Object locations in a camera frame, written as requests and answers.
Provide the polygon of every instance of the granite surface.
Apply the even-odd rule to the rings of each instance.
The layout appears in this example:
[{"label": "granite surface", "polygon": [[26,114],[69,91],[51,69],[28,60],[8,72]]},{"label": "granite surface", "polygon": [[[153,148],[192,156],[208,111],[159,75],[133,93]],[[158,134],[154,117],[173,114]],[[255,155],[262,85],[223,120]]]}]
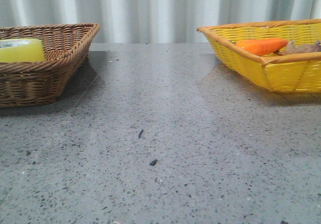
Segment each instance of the granite surface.
[{"label": "granite surface", "polygon": [[320,103],[207,43],[93,44],[56,103],[0,109],[0,223],[321,223]]}]

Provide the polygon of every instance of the curtain fold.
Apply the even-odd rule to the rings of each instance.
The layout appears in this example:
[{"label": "curtain fold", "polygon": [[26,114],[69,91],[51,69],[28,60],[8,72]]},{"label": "curtain fold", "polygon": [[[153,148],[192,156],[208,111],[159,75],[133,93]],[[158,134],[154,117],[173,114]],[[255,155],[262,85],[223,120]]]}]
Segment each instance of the curtain fold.
[{"label": "curtain fold", "polygon": [[321,18],[321,0],[2,0],[0,26],[95,22],[94,42],[205,42],[199,26]]}]

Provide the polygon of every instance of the debris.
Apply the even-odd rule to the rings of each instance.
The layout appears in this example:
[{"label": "debris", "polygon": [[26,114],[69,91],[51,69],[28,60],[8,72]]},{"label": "debris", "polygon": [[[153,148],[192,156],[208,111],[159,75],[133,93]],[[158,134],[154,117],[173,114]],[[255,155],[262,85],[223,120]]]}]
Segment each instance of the debris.
[{"label": "debris", "polygon": [[157,162],[157,159],[154,159],[153,161],[150,162],[149,165],[154,166],[156,164],[156,162]]},{"label": "debris", "polygon": [[144,129],[141,129],[141,131],[138,134],[138,138],[140,139],[142,132],[144,132]]}]

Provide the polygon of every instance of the yellow wicker basket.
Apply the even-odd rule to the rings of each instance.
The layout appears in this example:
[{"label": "yellow wicker basket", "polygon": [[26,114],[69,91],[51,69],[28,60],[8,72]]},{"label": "yellow wicker basket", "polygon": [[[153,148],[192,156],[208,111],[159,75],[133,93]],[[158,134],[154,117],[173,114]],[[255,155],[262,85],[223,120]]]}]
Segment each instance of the yellow wicker basket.
[{"label": "yellow wicker basket", "polygon": [[256,85],[278,92],[321,92],[321,52],[259,57],[233,44],[274,37],[294,40],[296,45],[313,44],[321,40],[321,19],[227,24],[197,30],[205,34],[226,66]]},{"label": "yellow wicker basket", "polygon": [[43,62],[0,62],[0,107],[44,105],[56,101],[88,55],[99,31],[96,23],[0,28],[0,39],[42,40]]}]

